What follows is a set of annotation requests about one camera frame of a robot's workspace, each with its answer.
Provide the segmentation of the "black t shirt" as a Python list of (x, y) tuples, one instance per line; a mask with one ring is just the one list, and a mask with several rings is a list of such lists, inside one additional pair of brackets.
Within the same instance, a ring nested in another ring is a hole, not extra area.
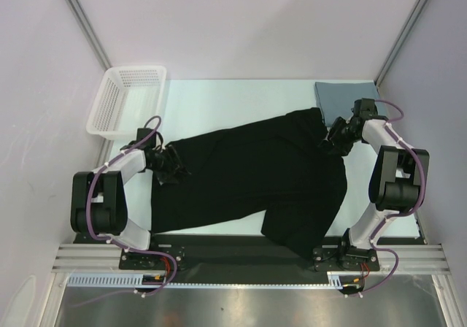
[(262, 235), (309, 260), (347, 192), (343, 159), (320, 147), (326, 134), (313, 107), (171, 142), (188, 174), (153, 183), (151, 231), (264, 212)]

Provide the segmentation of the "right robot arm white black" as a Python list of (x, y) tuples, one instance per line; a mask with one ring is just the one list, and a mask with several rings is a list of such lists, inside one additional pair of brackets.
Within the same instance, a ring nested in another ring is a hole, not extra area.
[(410, 216), (425, 198), (429, 153), (412, 147), (384, 119), (337, 118), (323, 147), (346, 156), (353, 145), (366, 142), (377, 153), (368, 185), (369, 203), (348, 228), (331, 260), (345, 271), (366, 268), (377, 260), (377, 241), (397, 218)]

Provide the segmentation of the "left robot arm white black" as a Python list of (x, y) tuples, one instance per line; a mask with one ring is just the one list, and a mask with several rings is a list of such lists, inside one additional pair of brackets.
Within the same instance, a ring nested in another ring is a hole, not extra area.
[(73, 176), (70, 223), (77, 234), (136, 253), (136, 260), (151, 269), (160, 263), (161, 250), (151, 244), (150, 231), (130, 219), (124, 190), (132, 177), (147, 170), (162, 185), (188, 174), (172, 146), (121, 150), (103, 166)]

